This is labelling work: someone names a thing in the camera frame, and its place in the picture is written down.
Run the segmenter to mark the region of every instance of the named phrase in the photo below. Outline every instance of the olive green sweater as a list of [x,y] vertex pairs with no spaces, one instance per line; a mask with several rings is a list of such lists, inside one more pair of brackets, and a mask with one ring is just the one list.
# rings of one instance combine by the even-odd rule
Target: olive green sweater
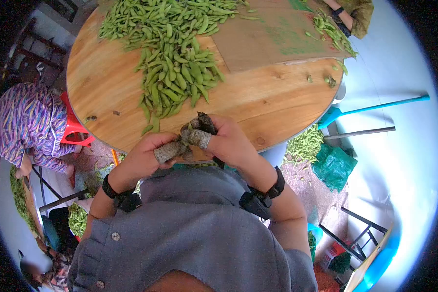
[[[336,0],[336,2],[354,19],[351,34],[362,39],[368,32],[371,15],[373,14],[373,4],[371,0]],[[317,1],[317,3],[326,5],[321,0]],[[326,7],[329,11],[332,11],[329,6],[326,5]]]

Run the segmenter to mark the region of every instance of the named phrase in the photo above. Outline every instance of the blue broom handle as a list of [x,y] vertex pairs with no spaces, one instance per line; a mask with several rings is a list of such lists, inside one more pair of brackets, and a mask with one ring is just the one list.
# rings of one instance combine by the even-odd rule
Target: blue broom handle
[[385,107],[390,107],[390,106],[400,105],[400,104],[408,103],[408,102],[421,101],[421,100],[430,100],[430,96],[429,96],[428,94],[426,94],[426,95],[424,95],[424,96],[415,97],[415,98],[413,98],[413,99],[400,100],[400,101],[393,101],[393,102],[388,102],[388,103],[384,103],[384,104],[382,104],[382,105],[372,106],[372,107],[368,107],[368,108],[355,109],[355,110],[353,110],[353,111],[349,111],[349,112],[342,113],[341,115],[354,114],[354,113],[359,113],[359,112],[368,111],[368,110],[370,110],[370,109],[375,109],[375,108],[385,108]]

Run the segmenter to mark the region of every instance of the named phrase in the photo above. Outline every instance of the red plastic stool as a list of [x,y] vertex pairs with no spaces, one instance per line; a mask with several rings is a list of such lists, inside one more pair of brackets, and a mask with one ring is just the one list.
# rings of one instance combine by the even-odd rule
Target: red plastic stool
[[[68,99],[68,93],[65,91],[64,93],[62,93],[60,98],[67,107],[67,126],[65,128],[64,138],[62,139],[61,143],[77,144],[91,147],[90,143],[93,142],[96,138],[91,136],[76,118],[76,115],[75,113],[73,113],[73,109],[71,108],[70,100]],[[78,133],[88,134],[88,137],[82,140],[79,137]]]

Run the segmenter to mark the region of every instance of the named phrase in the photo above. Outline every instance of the pile of edamame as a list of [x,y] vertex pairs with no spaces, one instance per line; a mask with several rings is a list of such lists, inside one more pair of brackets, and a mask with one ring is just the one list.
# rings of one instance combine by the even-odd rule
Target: pile of edamame
[[[321,8],[318,9],[321,14],[315,13],[315,16],[313,17],[313,24],[316,31],[319,32],[319,34],[321,35],[321,40],[326,40],[324,36],[326,32],[326,34],[333,39],[333,46],[336,49],[340,51],[346,50],[352,57],[356,58],[358,52],[352,49],[349,39],[344,35],[344,33],[338,27],[335,27],[331,24],[329,20],[332,19],[332,17],[326,15],[326,13]],[[305,34],[309,37],[317,39],[307,31],[305,32]]]
[[84,230],[86,229],[86,219],[88,214],[86,211],[77,203],[73,202],[71,206],[68,207],[68,226],[74,235],[82,237]]
[[316,155],[321,150],[322,143],[324,143],[323,134],[318,130],[318,125],[314,124],[307,131],[287,142],[286,155],[292,157],[285,160],[294,163],[308,160],[313,163],[316,161]]
[[121,38],[125,51],[142,48],[134,68],[143,73],[139,107],[152,122],[142,135],[159,132],[159,120],[177,114],[187,98],[192,108],[201,96],[209,102],[208,90],[225,81],[196,35],[218,32],[239,4],[248,7],[242,0],[118,0],[107,12],[99,37]]
[[21,216],[21,218],[23,218],[23,220],[29,226],[29,229],[33,233],[35,233],[35,236],[40,237],[33,217],[26,206],[26,193],[23,187],[23,178],[15,177],[15,173],[17,170],[18,169],[16,168],[16,166],[12,165],[12,168],[10,170],[10,187],[12,190],[16,210],[18,211],[18,214]]

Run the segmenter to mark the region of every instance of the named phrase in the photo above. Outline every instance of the cardboard sheet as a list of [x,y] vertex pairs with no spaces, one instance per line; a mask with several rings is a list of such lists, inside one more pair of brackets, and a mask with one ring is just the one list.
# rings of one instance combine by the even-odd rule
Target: cardboard sheet
[[[321,41],[321,35],[313,26],[313,13],[297,10],[303,3],[295,1],[300,6],[292,6],[293,0],[253,0],[250,7],[258,9],[256,13],[246,13],[245,7],[240,7],[239,11],[260,20],[241,19],[236,15],[219,25],[219,32],[212,38],[230,72],[350,56],[334,49],[330,39]],[[318,39],[306,36],[305,31]]]

